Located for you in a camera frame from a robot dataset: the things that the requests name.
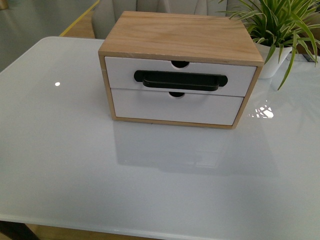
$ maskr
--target wooden top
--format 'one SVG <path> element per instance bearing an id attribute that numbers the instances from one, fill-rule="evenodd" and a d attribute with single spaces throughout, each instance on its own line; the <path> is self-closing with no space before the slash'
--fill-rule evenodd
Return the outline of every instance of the wooden top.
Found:
<path id="1" fill-rule="evenodd" d="M 227 17 L 125 11 L 99 55 L 245 66 L 264 61 L 241 21 Z"/>

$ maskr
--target drawer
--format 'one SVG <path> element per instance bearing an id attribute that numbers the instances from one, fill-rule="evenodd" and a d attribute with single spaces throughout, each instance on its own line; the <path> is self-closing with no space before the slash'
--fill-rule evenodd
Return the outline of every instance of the drawer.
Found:
<path id="1" fill-rule="evenodd" d="M 171 61 L 167 60 L 109 56 L 105 57 L 105 64 L 110 87 L 114 89 L 184 92 L 238 97 L 244 97 L 246 95 L 257 68 L 255 66 L 199 62 L 190 62 L 185 67 L 176 67 Z M 142 82 L 137 82 L 134 79 L 134 74 L 137 70 L 225 75 L 228 78 L 228 82 L 225 86 L 219 87 L 218 90 L 215 91 L 153 88 L 146 87 Z"/>
<path id="2" fill-rule="evenodd" d="M 111 88 L 115 115 L 120 118 L 163 120 L 232 126 L 243 97 Z"/>

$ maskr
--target wooden drawer box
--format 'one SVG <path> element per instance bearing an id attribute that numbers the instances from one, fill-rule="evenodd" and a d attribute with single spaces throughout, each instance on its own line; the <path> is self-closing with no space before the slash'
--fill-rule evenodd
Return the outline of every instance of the wooden drawer box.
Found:
<path id="1" fill-rule="evenodd" d="M 124 12 L 99 49 L 114 120 L 235 128 L 264 64 L 240 21 Z"/>

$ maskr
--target glossy table surface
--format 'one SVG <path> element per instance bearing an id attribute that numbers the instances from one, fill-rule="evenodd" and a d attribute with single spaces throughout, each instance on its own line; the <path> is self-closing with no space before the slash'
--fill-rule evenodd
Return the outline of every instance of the glossy table surface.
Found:
<path id="1" fill-rule="evenodd" d="M 0 73 L 0 220 L 165 240 L 319 239 L 319 65 L 295 62 L 278 92 L 259 79 L 234 130 L 120 122 L 102 42 L 45 38 Z"/>

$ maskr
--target gray chair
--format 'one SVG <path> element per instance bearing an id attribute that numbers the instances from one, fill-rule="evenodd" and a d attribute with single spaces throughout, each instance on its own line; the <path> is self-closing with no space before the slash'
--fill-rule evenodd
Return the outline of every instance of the gray chair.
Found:
<path id="1" fill-rule="evenodd" d="M 100 0 L 92 16 L 96 39 L 105 39 L 123 11 L 225 16 L 227 3 L 237 0 Z"/>

